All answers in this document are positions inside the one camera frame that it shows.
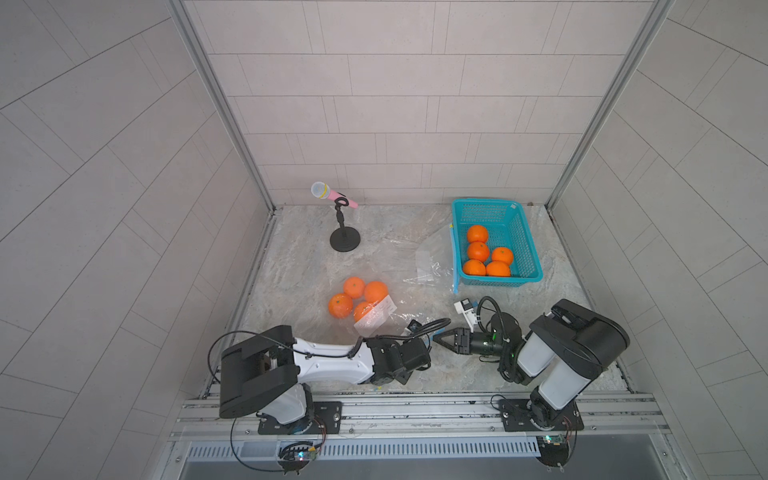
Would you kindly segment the clear zip-top bag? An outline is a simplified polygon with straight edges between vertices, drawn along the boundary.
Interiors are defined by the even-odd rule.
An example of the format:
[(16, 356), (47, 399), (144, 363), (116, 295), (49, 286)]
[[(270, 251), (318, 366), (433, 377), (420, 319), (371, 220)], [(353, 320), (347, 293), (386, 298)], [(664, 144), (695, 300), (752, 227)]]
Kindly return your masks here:
[[(372, 281), (384, 282), (389, 295), (376, 304), (375, 308), (359, 322), (355, 322), (353, 312), (344, 319), (333, 318), (328, 311), (328, 302), (332, 296), (343, 293), (343, 283), (349, 277), (359, 277), (365, 285)], [(354, 300), (355, 306), (366, 302), (364, 296)], [(318, 302), (319, 319), (313, 327), (317, 340), (322, 343), (353, 345), (356, 342), (380, 340), (403, 344), (420, 341), (431, 344), (431, 336), (445, 331), (451, 320), (432, 313), (417, 297), (417, 287), (409, 282), (397, 281), (382, 274), (356, 272), (352, 275), (335, 276)], [(409, 335), (407, 326), (412, 319), (419, 321), (423, 329), (417, 335)]]
[(453, 234), (454, 226), (448, 224), (419, 244), (414, 254), (415, 272), (408, 278), (409, 283), (458, 293), (459, 274)]

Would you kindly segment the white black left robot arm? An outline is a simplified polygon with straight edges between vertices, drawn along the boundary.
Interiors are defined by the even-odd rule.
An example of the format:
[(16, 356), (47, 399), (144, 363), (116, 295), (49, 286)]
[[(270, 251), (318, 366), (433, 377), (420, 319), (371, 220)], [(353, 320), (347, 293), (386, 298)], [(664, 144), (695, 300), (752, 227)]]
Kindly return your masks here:
[(249, 331), (221, 354), (219, 417), (260, 414), (281, 426), (304, 428), (314, 419), (310, 383), (404, 385), (415, 371), (431, 366), (424, 339), (449, 324), (448, 318), (413, 321), (405, 335), (360, 337), (352, 345), (308, 342), (289, 325)]

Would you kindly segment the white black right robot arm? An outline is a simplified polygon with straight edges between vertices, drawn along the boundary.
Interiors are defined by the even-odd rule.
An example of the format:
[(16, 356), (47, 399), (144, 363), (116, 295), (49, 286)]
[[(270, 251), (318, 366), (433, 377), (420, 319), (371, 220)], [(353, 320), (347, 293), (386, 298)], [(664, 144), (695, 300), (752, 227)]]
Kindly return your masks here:
[(527, 386), (546, 375), (525, 401), (492, 396), (507, 431), (582, 430), (576, 397), (631, 344), (617, 322), (567, 299), (532, 321), (528, 333), (489, 296), (476, 306), (461, 301), (457, 310), (468, 325), (433, 335), (434, 343), (496, 364), (508, 383)]

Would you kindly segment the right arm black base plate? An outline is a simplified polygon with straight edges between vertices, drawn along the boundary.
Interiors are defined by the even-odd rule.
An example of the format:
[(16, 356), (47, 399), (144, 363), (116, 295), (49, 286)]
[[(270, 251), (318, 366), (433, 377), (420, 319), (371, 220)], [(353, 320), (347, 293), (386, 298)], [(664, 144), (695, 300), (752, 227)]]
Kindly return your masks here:
[(499, 399), (494, 402), (506, 432), (582, 431), (584, 422), (572, 400), (563, 409), (553, 409), (544, 400)]

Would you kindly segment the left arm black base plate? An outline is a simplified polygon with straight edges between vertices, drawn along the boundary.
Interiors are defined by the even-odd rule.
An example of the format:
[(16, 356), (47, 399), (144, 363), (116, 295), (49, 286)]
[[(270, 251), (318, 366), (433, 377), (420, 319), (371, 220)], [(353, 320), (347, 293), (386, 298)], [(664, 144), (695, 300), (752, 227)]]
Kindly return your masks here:
[(275, 401), (260, 412), (259, 435), (338, 434), (342, 402), (283, 403)]

